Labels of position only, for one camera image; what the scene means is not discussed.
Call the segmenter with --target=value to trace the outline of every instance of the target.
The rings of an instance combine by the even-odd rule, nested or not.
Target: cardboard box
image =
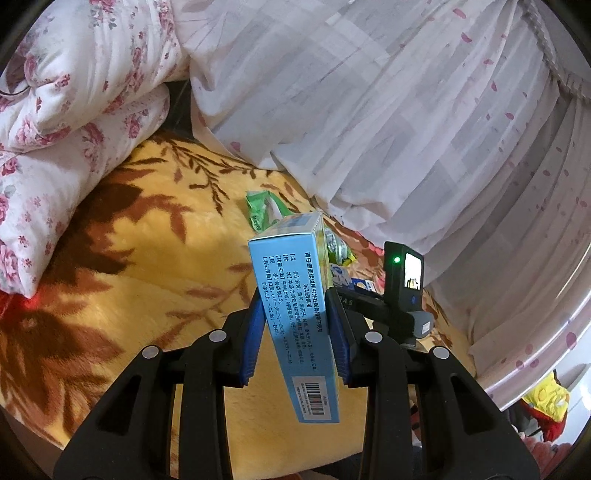
[[[319,212],[286,217],[248,242],[256,283],[295,413],[338,423],[324,292],[332,285]]]

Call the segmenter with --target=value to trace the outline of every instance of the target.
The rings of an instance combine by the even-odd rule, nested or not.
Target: silver screw
[[[449,350],[442,346],[436,346],[433,349],[433,355],[441,360],[445,360],[446,358],[449,358]]]
[[[157,346],[150,345],[142,350],[142,356],[147,359],[154,358],[158,355],[159,351]]]
[[[365,334],[365,339],[370,343],[380,343],[383,338],[384,337],[382,337],[382,334],[379,332],[371,331]]]
[[[223,330],[214,330],[212,333],[209,334],[209,339],[212,342],[223,342],[227,337],[226,332]]]

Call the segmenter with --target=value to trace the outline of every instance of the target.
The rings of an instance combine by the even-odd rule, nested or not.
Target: barcode
[[[325,377],[291,377],[306,421],[331,420]]]
[[[308,392],[308,400],[310,402],[312,415],[324,415],[324,405],[322,404],[322,395],[320,395],[320,384],[306,383],[306,391]]]

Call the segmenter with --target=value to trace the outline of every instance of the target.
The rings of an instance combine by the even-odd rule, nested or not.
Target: camera screen
[[[404,286],[421,290],[421,273],[423,266],[421,260],[411,254],[406,254],[404,260]]]

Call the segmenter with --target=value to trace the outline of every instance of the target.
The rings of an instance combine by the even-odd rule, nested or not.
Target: blanket
[[[143,346],[180,348],[221,327],[255,289],[244,197],[264,189],[294,212],[312,210],[288,174],[162,132],[143,142],[76,209],[35,296],[0,296],[0,404],[64,447]],[[379,280],[382,252],[326,220],[359,259],[352,276]],[[436,327],[423,348],[446,345],[474,373],[467,339],[427,293],[424,308]],[[237,480],[361,451],[366,391],[340,389],[339,424],[298,423],[266,331],[249,387],[227,389],[225,400]]]

